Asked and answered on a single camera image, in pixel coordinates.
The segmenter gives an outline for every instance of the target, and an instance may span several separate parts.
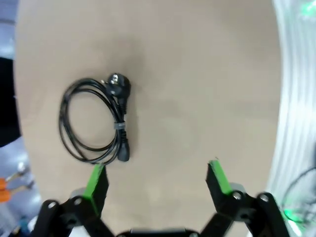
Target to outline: table surface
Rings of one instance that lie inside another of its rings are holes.
[[[108,167],[103,219],[115,232],[199,230],[214,211],[204,181],[210,159],[218,157],[229,180],[251,195],[264,190],[280,71],[270,1],[21,1],[15,84],[43,199],[65,201],[93,169],[60,141],[65,88],[119,72],[132,83],[126,118],[131,159]],[[105,144],[114,134],[110,112],[92,95],[73,100],[71,122],[90,144]]]

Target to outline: orange object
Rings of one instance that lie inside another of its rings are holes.
[[[0,190],[6,188],[6,181],[5,179],[0,178]]]
[[[0,202],[9,201],[10,199],[11,192],[6,189],[6,181],[0,178]]]
[[[11,192],[9,190],[0,190],[0,203],[11,199]]]

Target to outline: coiled cable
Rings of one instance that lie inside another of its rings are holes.
[[[129,145],[128,145],[128,139],[126,136],[125,122],[124,122],[124,114],[126,112],[123,111],[122,109],[124,108],[124,106],[120,105],[115,100],[115,93],[113,93],[113,90],[111,92],[112,94],[109,93],[109,91],[107,90],[106,84],[102,84],[94,79],[84,78],[71,84],[66,89],[62,97],[60,110],[59,110],[59,119],[58,119],[60,138],[65,148],[67,149],[67,151],[79,161],[90,163],[90,164],[102,163],[103,165],[107,165],[107,164],[110,164],[112,161],[114,161],[116,157],[118,157],[118,159],[121,161],[129,160]],[[104,102],[104,104],[109,108],[114,118],[115,124],[121,125],[116,128],[116,132],[115,132],[115,136],[113,140],[106,146],[103,146],[100,148],[89,147],[85,145],[82,141],[80,141],[79,138],[75,135],[69,121],[69,105],[73,96],[79,93],[91,93],[99,97]],[[68,136],[71,144],[73,145],[78,155],[75,154],[75,152],[72,151],[70,147],[68,146],[68,144],[66,143],[63,130],[65,131],[65,134]],[[82,152],[83,149],[92,151],[92,152],[104,152],[104,153],[97,158],[89,159]],[[103,161],[103,159],[108,157],[110,154],[112,154],[112,156],[106,161]]]

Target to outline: power cord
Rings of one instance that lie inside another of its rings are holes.
[[[286,217],[288,220],[293,221],[293,222],[295,222],[295,223],[297,223],[297,224],[306,224],[306,223],[308,222],[307,216],[308,216],[309,214],[314,214],[314,213],[312,213],[312,212],[310,212],[310,211],[308,211],[308,210],[304,210],[304,211],[299,210],[299,213],[302,213],[303,216],[304,216],[304,218],[303,218],[302,220],[294,220],[294,219],[292,219],[291,217],[289,217],[289,216],[287,215],[287,213],[286,213],[286,211],[285,211],[285,203],[286,203],[286,201],[287,201],[287,198],[288,198],[288,196],[289,196],[289,193],[290,193],[291,190],[297,185],[297,183],[298,183],[304,176],[306,176],[308,173],[312,172],[312,171],[315,170],[315,169],[316,169],[316,167],[312,167],[312,168],[309,168],[308,170],[304,171],[303,173],[301,173],[301,174],[288,186],[288,188],[286,189],[285,194],[284,194],[284,196],[283,196],[282,202],[281,202],[281,208],[282,208],[282,210],[283,210],[283,213],[284,213],[285,217]]]
[[[125,76],[117,73],[112,74],[107,81],[102,81],[102,83],[94,79],[84,78],[74,82],[67,88],[60,104],[58,126],[61,141],[74,158],[90,164],[102,163],[103,165],[111,163],[116,157],[118,157],[118,160],[124,162],[129,160],[129,144],[125,131],[124,115],[126,114],[127,99],[129,98],[130,90],[131,84],[129,80]],[[91,93],[96,95],[111,111],[116,132],[113,140],[108,145],[101,148],[89,147],[81,142],[73,132],[69,121],[69,104],[73,96],[79,93]],[[78,155],[76,155],[66,143],[63,130]],[[82,149],[104,153],[97,158],[88,159],[82,152]],[[107,159],[107,161],[102,161],[111,153],[111,158]]]

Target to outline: green light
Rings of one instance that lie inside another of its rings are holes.
[[[301,221],[301,219],[300,219],[297,215],[295,215],[291,209],[286,209],[286,210],[284,210],[284,213],[285,213],[291,220],[293,220],[294,222],[299,222],[299,221]]]
[[[302,5],[302,14],[305,16],[316,15],[316,0]]]

